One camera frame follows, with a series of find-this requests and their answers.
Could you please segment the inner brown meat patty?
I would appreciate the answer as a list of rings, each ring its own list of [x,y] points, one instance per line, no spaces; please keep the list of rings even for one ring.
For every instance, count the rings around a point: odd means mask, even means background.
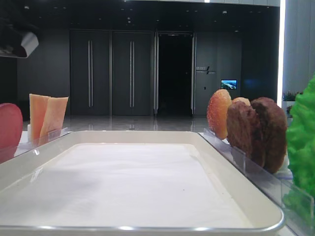
[[[265,143],[258,113],[242,101],[232,103],[227,110],[227,140],[243,151],[246,157],[263,167]]]

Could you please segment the brown meat patty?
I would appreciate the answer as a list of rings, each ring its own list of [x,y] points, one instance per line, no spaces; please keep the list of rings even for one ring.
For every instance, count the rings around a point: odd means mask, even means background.
[[[274,174],[283,165],[287,152],[286,115],[283,109],[271,98],[254,99],[251,101],[251,106],[257,112],[262,128],[265,144],[264,169]]]
[[[232,103],[227,110],[227,140],[243,151],[246,157],[263,167],[265,143],[258,113],[242,101]]]

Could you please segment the inner orange cheese slice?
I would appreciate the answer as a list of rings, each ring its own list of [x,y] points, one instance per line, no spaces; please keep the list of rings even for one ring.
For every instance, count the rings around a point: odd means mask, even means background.
[[[55,130],[61,130],[66,112],[68,97],[50,97],[44,116],[40,137],[47,136]]]

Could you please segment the orange cheese slice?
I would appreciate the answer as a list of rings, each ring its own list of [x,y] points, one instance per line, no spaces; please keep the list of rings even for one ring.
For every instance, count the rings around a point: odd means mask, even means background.
[[[40,137],[47,136],[55,130],[61,130],[66,112],[68,97],[50,97],[44,116]]]
[[[32,141],[40,137],[49,98],[50,96],[29,94]]]

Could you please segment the outer brown meat patty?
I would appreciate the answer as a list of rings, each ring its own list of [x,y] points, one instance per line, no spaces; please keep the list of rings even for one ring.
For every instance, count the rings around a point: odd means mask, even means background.
[[[251,101],[251,106],[257,112],[262,128],[265,144],[264,169],[274,174],[283,165],[287,152],[286,115],[283,109],[271,98],[254,99]]]

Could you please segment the outer orange cheese slice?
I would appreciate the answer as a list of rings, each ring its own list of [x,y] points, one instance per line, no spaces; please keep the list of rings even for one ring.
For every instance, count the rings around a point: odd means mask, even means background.
[[[29,94],[32,141],[40,137],[49,98],[50,96]]]

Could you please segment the inner red tomato slice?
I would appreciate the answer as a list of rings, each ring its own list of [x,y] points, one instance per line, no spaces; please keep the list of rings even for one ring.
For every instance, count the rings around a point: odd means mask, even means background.
[[[16,147],[22,136],[23,117],[19,107],[12,103],[0,105],[0,148]]]

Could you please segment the green lettuce leaf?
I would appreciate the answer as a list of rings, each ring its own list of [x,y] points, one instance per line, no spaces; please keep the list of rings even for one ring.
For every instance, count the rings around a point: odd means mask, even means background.
[[[315,79],[296,95],[290,109],[293,118],[286,131],[289,166],[293,184],[284,204],[302,219],[315,219]]]

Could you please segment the inner golden bun half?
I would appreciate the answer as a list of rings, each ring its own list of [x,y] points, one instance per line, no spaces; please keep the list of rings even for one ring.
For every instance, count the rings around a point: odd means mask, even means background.
[[[219,89],[211,96],[207,107],[209,128],[221,140],[227,137],[227,110],[231,103],[229,92],[226,89]]]

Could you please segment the golden bun half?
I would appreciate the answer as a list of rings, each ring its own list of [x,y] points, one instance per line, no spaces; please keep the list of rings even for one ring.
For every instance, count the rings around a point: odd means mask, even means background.
[[[229,92],[226,89],[219,89],[211,96],[207,107],[209,128],[221,140],[227,137],[227,110],[231,103]]]
[[[232,104],[236,103],[236,102],[243,102],[244,104],[246,104],[247,106],[250,106],[251,103],[247,98],[244,97],[237,97],[235,99],[232,100]]]

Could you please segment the dark double doors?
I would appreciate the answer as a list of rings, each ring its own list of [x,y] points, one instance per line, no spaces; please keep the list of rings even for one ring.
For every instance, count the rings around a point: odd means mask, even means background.
[[[72,30],[71,114],[151,116],[153,33]]]

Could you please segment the outer golden bun half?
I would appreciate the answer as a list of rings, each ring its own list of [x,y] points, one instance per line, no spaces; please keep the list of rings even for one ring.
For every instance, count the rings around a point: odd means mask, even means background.
[[[232,104],[236,103],[236,102],[243,102],[244,104],[246,104],[247,106],[250,106],[251,103],[247,98],[244,97],[237,97],[235,99],[232,100]]]

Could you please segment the white rectangular metal tray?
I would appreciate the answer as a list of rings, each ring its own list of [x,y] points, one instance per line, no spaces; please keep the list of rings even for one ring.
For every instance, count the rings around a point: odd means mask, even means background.
[[[284,223],[194,132],[71,132],[0,166],[3,236],[274,236]]]

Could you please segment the potted plant with flowers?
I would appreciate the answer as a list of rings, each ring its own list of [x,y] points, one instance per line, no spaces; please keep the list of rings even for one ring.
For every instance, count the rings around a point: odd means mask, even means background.
[[[302,94],[303,92],[285,92],[282,97],[282,109],[284,110],[288,118],[291,117],[290,110],[295,103],[296,96]]]

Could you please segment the small wall display screen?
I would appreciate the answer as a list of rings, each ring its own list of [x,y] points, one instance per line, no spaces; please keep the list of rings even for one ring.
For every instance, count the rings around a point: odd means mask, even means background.
[[[221,80],[220,88],[226,90],[236,90],[237,89],[237,80]]]

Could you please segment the left clear acrylic rail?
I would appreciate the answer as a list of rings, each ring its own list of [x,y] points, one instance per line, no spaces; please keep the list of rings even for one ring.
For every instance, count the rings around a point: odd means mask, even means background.
[[[68,133],[70,133],[68,128],[54,130],[49,132],[46,136],[40,137],[39,139],[36,139],[34,141],[19,143],[15,147],[3,148],[0,150],[0,163],[2,164],[8,160],[17,157],[18,155],[21,155],[33,149],[37,149],[40,146],[47,144],[53,140],[56,140]]]

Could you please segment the clear acrylic rail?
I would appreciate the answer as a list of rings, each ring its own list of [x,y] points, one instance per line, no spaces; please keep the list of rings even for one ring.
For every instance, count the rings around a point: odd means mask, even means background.
[[[286,228],[290,235],[315,234],[315,199],[295,186],[289,169],[280,171],[279,174],[271,174],[249,160],[241,150],[217,138],[208,128],[200,135],[263,194],[284,210]]]
[[[15,147],[3,148],[0,150],[0,163],[2,164],[8,160],[17,157],[18,155],[21,155],[33,149],[37,149],[40,146],[47,144],[53,140],[56,140],[68,133],[70,133],[68,128],[54,130],[49,132],[46,136],[40,137],[39,139],[36,139],[34,141],[19,143]]]

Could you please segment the right clear acrylic rail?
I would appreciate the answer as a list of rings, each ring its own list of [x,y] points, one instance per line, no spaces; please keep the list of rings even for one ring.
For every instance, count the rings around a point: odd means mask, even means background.
[[[315,199],[295,186],[289,169],[280,171],[279,174],[271,174],[249,160],[241,150],[217,138],[208,128],[200,135],[263,194],[284,210],[286,228],[290,235],[315,234]]]

